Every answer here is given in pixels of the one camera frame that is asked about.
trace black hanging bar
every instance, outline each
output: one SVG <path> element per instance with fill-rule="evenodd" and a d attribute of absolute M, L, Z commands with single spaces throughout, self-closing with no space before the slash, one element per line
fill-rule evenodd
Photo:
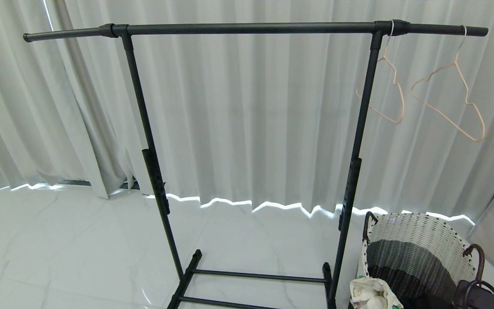
<path fill-rule="evenodd" d="M 142 150 L 145 158 L 146 168 L 150 177 L 150 182 L 155 195 L 155 201 L 159 209 L 163 229 L 167 236 L 171 256 L 177 270 L 179 284 L 171 297 L 171 301 L 167 309 L 176 309 L 182 301 L 189 303 L 202 303 L 206 305 L 214 305 L 229 308 L 241 309 L 271 309 L 269 307 L 245 305 L 241 303 L 229 303 L 218 300 L 207 300 L 195 297 L 185 297 L 188 285 L 194 274 L 214 275 L 214 276 L 236 276 L 242 278 L 253 279 L 270 279 L 270 280 L 288 280 L 296 282 L 308 283 L 323 283 L 325 287 L 325 302 L 327 309 L 337 309 L 335 295 L 337 293 L 337 285 L 340 276 L 340 269 L 343 262 L 344 251 L 346 249 L 346 239 L 348 235 L 349 223 L 352 215 L 353 202 L 355 198 L 355 188 L 359 178 L 361 168 L 361 158 L 359 151 L 363 138 L 363 130 L 367 119 L 367 111 L 369 101 L 371 99 L 371 90 L 373 88 L 373 80 L 377 68 L 377 60 L 380 46 L 384 35 L 390 35 L 394 27 L 393 36 L 405 35 L 408 33 L 426 33 L 438 35 L 461 35 L 461 36 L 486 36 L 488 29 L 483 27 L 470 26 L 453 26 L 453 25 L 425 25 L 411 24 L 403 20 L 392 21 L 374 21 L 364 23 L 258 23 L 258 24 L 168 24 L 168 25 L 115 25 L 106 24 L 98 28 L 75 29 L 52 31 L 49 33 L 24 33 L 23 38 L 26 42 L 43 41 L 46 39 L 70 39 L 75 37 L 121 37 L 123 48 L 127 55 L 127 62 L 131 73 L 131 82 L 135 89 L 137 104 L 141 114 L 142 126 L 145 131 L 145 137 L 148 144 L 147 149 Z M 133 50 L 133 35 L 169 35 L 169 34 L 277 34 L 277 33 L 370 33 L 372 40 L 370 44 L 369 61 L 367 65 L 367 74 L 363 86 L 363 95 L 359 105 L 359 116 L 357 127 L 355 129 L 355 137 L 352 146 L 352 157 L 349 166 L 349 174 L 345 188 L 343 210 L 340 215 L 340 237 L 337 246 L 337 255 L 333 274 L 327 262 L 323 264 L 323 278 L 306 278 L 299 276 L 279 276 L 268 274 L 240 273 L 240 272 L 224 272 L 220 270 L 198 270 L 197 266 L 202 258 L 202 251 L 196 250 L 186 271 L 182 271 L 180 258 L 176 248 L 175 239 L 169 222 L 169 202 L 165 194 L 163 177 L 161 168 L 157 160 L 157 153 L 151 126 L 149 114 L 146 108 L 145 98 L 142 92 L 139 70 L 135 60 L 135 52 Z"/>

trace white and gray laundry basket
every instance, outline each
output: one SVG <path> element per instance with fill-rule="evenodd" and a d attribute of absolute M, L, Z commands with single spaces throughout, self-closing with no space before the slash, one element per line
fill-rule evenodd
<path fill-rule="evenodd" d="M 386 281 L 399 299 L 434 295 L 450 303 L 460 280 L 476 278 L 467 246 L 442 219 L 368 212 L 358 275 Z M 482 271 L 480 264 L 478 274 Z"/>

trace marble tile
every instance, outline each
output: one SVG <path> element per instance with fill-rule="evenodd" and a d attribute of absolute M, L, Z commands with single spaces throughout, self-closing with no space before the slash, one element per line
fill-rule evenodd
<path fill-rule="evenodd" d="M 171 204 L 182 267 L 322 278 L 335 262 L 335 216 L 299 209 L 198 201 Z M 468 230 L 455 222 L 455 229 Z M 363 216 L 354 215 L 337 304 L 345 308 L 357 273 Z M 494 284 L 494 270 L 486 268 Z M 118 191 L 109 200 L 89 187 L 0 190 L 0 308 L 166 308 L 178 278 L 155 200 Z M 187 296 L 278 308 L 325 308 L 323 284 L 196 275 Z M 183 303 L 181 308 L 208 308 Z"/>

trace black metal bar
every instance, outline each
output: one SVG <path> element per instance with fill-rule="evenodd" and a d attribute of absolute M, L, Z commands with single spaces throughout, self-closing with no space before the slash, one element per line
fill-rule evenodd
<path fill-rule="evenodd" d="M 406 33 L 431 33 L 442 35 L 464 35 L 463 26 L 411 24 L 403 20 L 394 21 L 394 35 Z M 24 33 L 26 42 L 44 39 L 67 39 L 71 37 L 109 36 L 112 28 L 118 25 L 103 25 L 98 28 L 52 31 L 49 33 Z M 372 23 L 253 23 L 253 24 L 167 24 L 167 25 L 127 25 L 129 35 L 162 34 L 257 34 L 257 33 L 376 33 L 390 34 L 392 22 L 375 21 Z M 484 27 L 466 27 L 467 36 L 486 36 Z"/>
<path fill-rule="evenodd" d="M 180 263 L 180 258 L 178 257 L 175 238 L 173 237 L 173 231 L 171 230 L 171 224 L 169 223 L 169 217 L 168 217 L 169 202 L 167 201 L 167 197 L 165 196 L 163 190 L 163 181 L 161 180 L 162 178 L 161 170 L 159 167 L 159 162 L 157 160 L 157 153 L 155 151 L 154 137 L 151 134 L 148 110 L 146 109 L 146 102 L 144 99 L 144 95 L 142 93 L 141 79 L 139 76 L 139 69 L 137 68 L 137 62 L 135 60 L 135 51 L 133 50 L 133 42 L 131 40 L 131 36 L 129 35 L 124 35 L 122 37 L 122 41 L 123 41 L 123 48 L 125 49 L 125 54 L 127 55 L 127 63 L 129 64 L 129 71 L 131 72 L 131 80 L 133 82 L 133 87 L 135 88 L 137 103 L 139 104 L 142 126 L 144 128 L 146 140 L 148 142 L 148 149 L 142 151 L 145 158 L 146 168 L 148 170 L 148 175 L 150 177 L 151 187 L 154 191 L 157 208 L 159 209 L 159 215 L 161 216 L 161 221 L 163 223 L 163 229 L 165 230 L 165 235 L 167 236 L 167 242 L 169 243 L 169 248 L 171 249 L 171 255 L 173 256 L 173 262 L 175 263 L 175 268 L 177 270 L 178 278 L 180 279 L 181 282 L 183 282 L 184 273 L 182 272 L 182 266 Z"/>
<path fill-rule="evenodd" d="M 192 260 L 190 260 L 190 264 L 188 264 L 188 267 L 186 268 L 186 272 L 184 273 L 184 280 L 178 283 L 178 288 L 171 297 L 171 301 L 169 302 L 167 309 L 178 308 L 178 305 L 180 305 L 181 297 L 184 297 L 184 293 L 186 293 L 186 290 L 188 289 L 188 285 L 190 284 L 190 281 L 194 276 L 194 270 L 196 270 L 196 267 L 198 266 L 201 258 L 202 258 L 202 251 L 198 249 L 196 250 L 194 255 L 192 255 Z"/>
<path fill-rule="evenodd" d="M 359 150 L 361 149 L 363 129 L 365 129 L 365 121 L 367 119 L 369 100 L 371 98 L 371 90 L 373 89 L 373 80 L 375 78 L 375 71 L 377 69 L 377 61 L 379 58 L 379 50 L 380 50 L 380 45 L 382 44 L 382 39 L 383 39 L 383 33 L 377 31 L 375 34 L 373 34 L 373 39 L 371 40 L 369 62 L 367 65 L 367 74 L 365 75 L 365 84 L 363 86 L 363 95 L 361 97 L 359 116 L 357 119 L 357 127 L 355 129 L 355 137 L 353 141 L 351 164 L 353 164 L 354 161 L 358 161 L 358 164 L 361 164 L 361 162 L 359 161 L 360 160 Z M 342 222 L 341 222 L 339 245 L 337 248 L 337 257 L 335 259 L 335 266 L 333 269 L 333 282 L 331 284 L 331 290 L 329 291 L 329 295 L 328 295 L 329 300 L 332 301 L 335 300 L 335 295 L 337 295 L 337 285 L 339 283 L 340 268 L 343 263 L 344 250 L 346 248 L 346 238 L 348 236 L 349 221 L 352 215 L 353 198 L 355 196 L 355 186 L 357 185 L 357 183 L 349 184 L 349 185 L 353 185 L 353 188 L 349 188 L 347 186 L 346 190 L 347 191 L 353 190 L 353 192 L 345 193 L 346 203 L 345 205 L 343 205 L 343 212 L 341 215 Z"/>
<path fill-rule="evenodd" d="M 323 278 L 325 279 L 325 300 L 327 302 L 327 309 L 337 309 L 337 302 L 335 297 L 329 299 L 331 295 L 331 284 L 333 280 L 331 279 L 331 268 L 329 263 L 325 262 L 322 266 Z"/>
<path fill-rule="evenodd" d="M 246 305 L 244 303 L 229 303 L 227 301 L 201 299 L 195 297 L 180 297 L 181 301 L 188 301 L 190 303 L 203 303 L 204 305 L 215 305 L 228 308 L 240 308 L 240 309 L 276 309 L 273 307 L 262 307 L 255 305 Z"/>
<path fill-rule="evenodd" d="M 270 279 L 270 280 L 288 280 L 288 281 L 300 281 L 300 282 L 325 283 L 325 279 L 308 278 L 303 276 L 279 276 L 279 275 L 252 274 L 252 273 L 239 273 L 239 272 L 222 272 L 220 270 L 194 270 L 194 273 L 204 274 L 204 275 L 215 275 L 215 276 L 238 276 L 243 278 L 259 278 L 259 279 Z"/>

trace clothes hanger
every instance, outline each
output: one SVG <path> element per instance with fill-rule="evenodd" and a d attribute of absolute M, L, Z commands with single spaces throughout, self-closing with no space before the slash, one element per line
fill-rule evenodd
<path fill-rule="evenodd" d="M 377 64 L 381 61 L 385 61 L 386 63 L 388 63 L 388 65 L 390 66 L 390 68 L 392 68 L 392 70 L 394 71 L 394 86 L 397 86 L 398 87 L 398 90 L 400 91 L 400 96 L 401 96 L 401 115 L 400 115 L 400 119 L 398 120 L 394 120 L 394 119 L 391 119 L 389 118 L 388 116 L 384 115 L 383 113 L 377 111 L 376 109 L 374 109 L 370 104 L 369 104 L 369 108 L 371 110 L 373 110 L 373 112 L 381 115 L 382 117 L 384 117 L 386 120 L 392 122 L 392 123 L 395 123 L 395 124 L 400 124 L 403 119 L 404 119 L 404 114 L 405 114 L 405 99 L 404 99 L 404 92 L 403 90 L 401 89 L 401 85 L 396 82 L 396 75 L 398 74 L 398 71 L 396 70 L 396 67 L 392 64 L 392 61 L 390 61 L 390 59 L 388 59 L 388 57 L 386 56 L 386 52 L 388 51 L 388 43 L 390 43 L 390 38 L 392 37 L 392 34 L 394 33 L 394 20 L 392 20 L 392 30 L 390 31 L 390 36 L 388 37 L 388 41 L 386 41 L 386 47 L 384 48 L 384 54 L 383 56 L 378 59 L 377 61 Z M 355 88 L 355 94 L 361 98 L 361 95 L 359 94 L 359 87 L 363 84 L 363 81 L 365 80 L 365 75 L 362 76 L 362 78 L 359 80 L 359 84 L 357 85 L 357 88 Z"/>
<path fill-rule="evenodd" d="M 455 61 L 453 61 L 452 63 L 449 63 L 447 65 L 444 65 L 443 67 L 441 67 L 441 68 L 435 70 L 434 72 L 430 73 L 430 75 L 427 78 L 422 78 L 422 79 L 418 80 L 417 82 L 415 82 L 413 84 L 413 86 L 411 87 L 410 95 L 413 98 L 419 100 L 421 103 L 426 104 L 428 107 L 430 107 L 434 111 L 438 112 L 447 121 L 449 121 L 452 125 L 454 125 L 457 128 L 457 130 L 459 130 L 462 134 L 466 135 L 469 139 L 472 139 L 475 142 L 480 142 L 485 137 L 485 122 L 484 122 L 484 119 L 482 117 L 482 114 L 480 113 L 480 110 L 478 109 L 478 106 L 476 106 L 475 103 L 469 103 L 468 102 L 468 94 L 470 93 L 470 90 L 468 88 L 468 84 L 466 83 L 466 80 L 464 79 L 464 76 L 462 75 L 461 69 L 459 68 L 458 63 L 457 63 L 457 61 L 458 61 L 458 52 L 461 50 L 461 46 L 463 45 L 463 43 L 464 43 L 464 41 L 466 39 L 466 31 L 467 31 L 466 30 L 466 26 L 463 25 L 463 27 L 464 27 L 464 38 L 462 39 L 461 44 L 458 46 L 457 54 L 455 55 Z M 428 82 L 432 78 L 432 76 L 434 74 L 436 74 L 437 72 L 439 72 L 439 71 L 441 71 L 443 69 L 449 68 L 449 67 L 455 67 L 457 69 L 457 72 L 458 72 L 459 76 L 462 79 L 462 83 L 464 84 L 464 89 L 466 90 L 466 96 L 464 97 L 464 104 L 473 106 L 474 109 L 476 110 L 476 113 L 478 114 L 478 117 L 480 118 L 480 122 L 482 123 L 482 135 L 480 136 L 479 139 L 476 139 L 476 138 L 472 137 L 470 134 L 466 133 L 463 129 L 461 129 L 458 125 L 456 125 L 455 122 L 453 122 L 451 119 L 449 119 L 449 117 L 445 116 L 445 114 L 443 114 L 443 112 L 441 112 L 439 109 L 433 107 L 432 105 L 428 104 L 425 100 L 422 100 L 421 98 L 419 98 L 418 96 L 416 96 L 415 94 L 413 94 L 413 89 L 415 88 L 415 86 L 417 86 L 418 83 L 420 83 L 422 81 Z"/>

